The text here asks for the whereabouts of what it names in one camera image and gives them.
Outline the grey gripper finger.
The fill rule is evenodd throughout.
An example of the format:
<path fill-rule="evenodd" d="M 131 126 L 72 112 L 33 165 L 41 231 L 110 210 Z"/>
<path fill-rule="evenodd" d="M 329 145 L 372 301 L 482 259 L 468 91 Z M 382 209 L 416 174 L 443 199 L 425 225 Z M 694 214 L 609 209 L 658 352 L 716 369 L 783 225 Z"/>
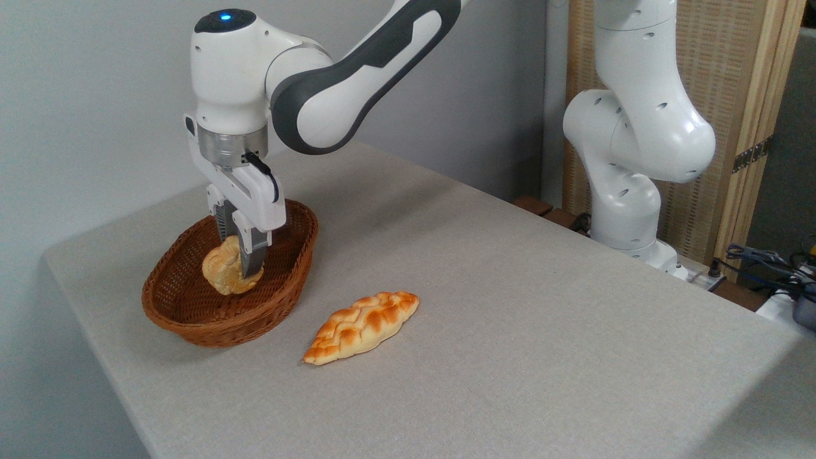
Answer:
<path fill-rule="evenodd" d="M 215 218 L 221 241 L 237 235 L 237 226 L 232 217 L 236 207 L 224 197 L 215 185 L 210 184 L 207 186 L 207 203 L 210 215 Z"/>
<path fill-rule="evenodd" d="M 263 267 L 267 248 L 273 243 L 273 233 L 258 230 L 240 211 L 233 211 L 232 219 L 239 240 L 242 277 L 250 279 Z"/>

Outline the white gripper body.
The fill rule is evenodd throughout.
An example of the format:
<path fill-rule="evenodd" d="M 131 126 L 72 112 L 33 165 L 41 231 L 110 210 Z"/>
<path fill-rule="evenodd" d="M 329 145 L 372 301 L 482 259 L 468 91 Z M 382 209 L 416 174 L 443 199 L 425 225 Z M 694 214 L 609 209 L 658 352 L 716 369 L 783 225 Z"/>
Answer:
<path fill-rule="evenodd" d="M 263 162 L 265 129 L 244 135 L 222 135 L 201 127 L 186 114 L 187 144 L 197 169 L 258 230 L 274 231 L 288 218 L 282 189 Z"/>

